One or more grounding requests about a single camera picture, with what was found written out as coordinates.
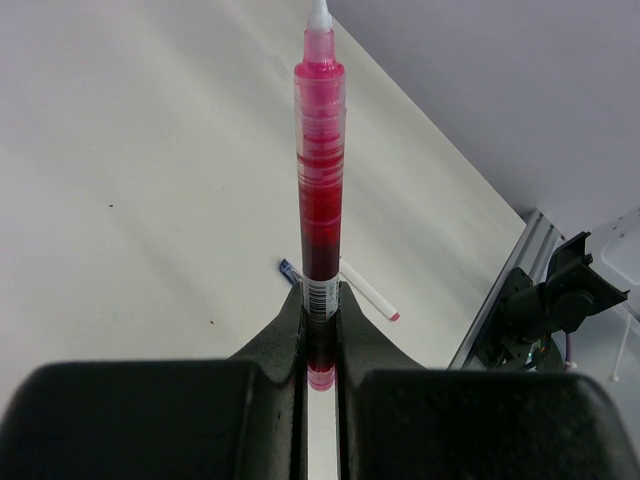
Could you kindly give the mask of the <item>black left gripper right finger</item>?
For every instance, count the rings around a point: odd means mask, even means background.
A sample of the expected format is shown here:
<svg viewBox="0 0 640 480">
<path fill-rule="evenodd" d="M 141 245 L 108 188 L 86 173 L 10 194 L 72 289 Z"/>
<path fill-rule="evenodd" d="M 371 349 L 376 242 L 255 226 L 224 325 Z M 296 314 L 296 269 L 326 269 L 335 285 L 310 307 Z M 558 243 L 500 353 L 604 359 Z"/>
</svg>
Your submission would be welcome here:
<svg viewBox="0 0 640 480">
<path fill-rule="evenodd" d="M 336 320 L 343 479 L 635 479 L 639 461 L 605 390 L 576 374 L 435 370 L 362 312 Z"/>
</svg>

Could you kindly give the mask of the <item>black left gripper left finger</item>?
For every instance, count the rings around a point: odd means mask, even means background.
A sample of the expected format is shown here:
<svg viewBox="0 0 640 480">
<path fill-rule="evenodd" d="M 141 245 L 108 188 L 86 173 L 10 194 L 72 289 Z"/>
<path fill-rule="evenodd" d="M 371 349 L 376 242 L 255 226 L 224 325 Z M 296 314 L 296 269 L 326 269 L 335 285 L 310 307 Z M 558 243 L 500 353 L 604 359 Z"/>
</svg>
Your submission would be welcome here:
<svg viewBox="0 0 640 480">
<path fill-rule="evenodd" d="M 302 292 L 226 359 L 52 363 L 1 422 L 5 479 L 302 479 Z"/>
</svg>

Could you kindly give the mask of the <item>white acrylic marker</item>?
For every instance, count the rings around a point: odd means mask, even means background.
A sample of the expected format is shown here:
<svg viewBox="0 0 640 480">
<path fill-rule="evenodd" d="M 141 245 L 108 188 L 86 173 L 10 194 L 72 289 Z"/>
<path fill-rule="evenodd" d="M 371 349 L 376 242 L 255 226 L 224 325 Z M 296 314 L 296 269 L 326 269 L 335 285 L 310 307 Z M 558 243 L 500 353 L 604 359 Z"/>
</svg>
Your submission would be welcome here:
<svg viewBox="0 0 640 480">
<path fill-rule="evenodd" d="M 342 276 L 387 320 L 395 322 L 400 318 L 398 310 L 392 306 L 369 282 L 367 282 L 344 258 L 340 258 L 339 269 Z"/>
</svg>

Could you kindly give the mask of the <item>blue ballpoint pen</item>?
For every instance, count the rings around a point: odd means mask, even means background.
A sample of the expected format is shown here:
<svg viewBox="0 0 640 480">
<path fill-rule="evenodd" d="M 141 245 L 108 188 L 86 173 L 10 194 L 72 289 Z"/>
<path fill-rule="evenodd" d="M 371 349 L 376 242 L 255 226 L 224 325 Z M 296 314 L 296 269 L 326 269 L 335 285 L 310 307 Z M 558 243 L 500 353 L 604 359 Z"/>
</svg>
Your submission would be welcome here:
<svg viewBox="0 0 640 480">
<path fill-rule="evenodd" d="M 292 285 L 295 286 L 297 283 L 303 282 L 302 275 L 298 272 L 298 270 L 293 266 L 291 262 L 287 259 L 282 259 L 278 265 L 279 272 L 281 275 Z"/>
</svg>

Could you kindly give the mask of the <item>red pink pen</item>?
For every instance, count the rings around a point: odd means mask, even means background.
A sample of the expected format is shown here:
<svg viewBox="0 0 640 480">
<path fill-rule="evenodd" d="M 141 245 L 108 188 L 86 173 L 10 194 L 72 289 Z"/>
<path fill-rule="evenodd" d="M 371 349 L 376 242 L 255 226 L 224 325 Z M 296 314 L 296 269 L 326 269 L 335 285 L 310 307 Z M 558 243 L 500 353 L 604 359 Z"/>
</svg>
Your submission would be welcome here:
<svg viewBox="0 0 640 480">
<path fill-rule="evenodd" d="M 309 382 L 328 390 L 335 378 L 339 307 L 346 69 L 336 57 L 333 17 L 314 1 L 294 68 L 294 113 L 302 252 L 303 305 L 311 326 Z"/>
</svg>

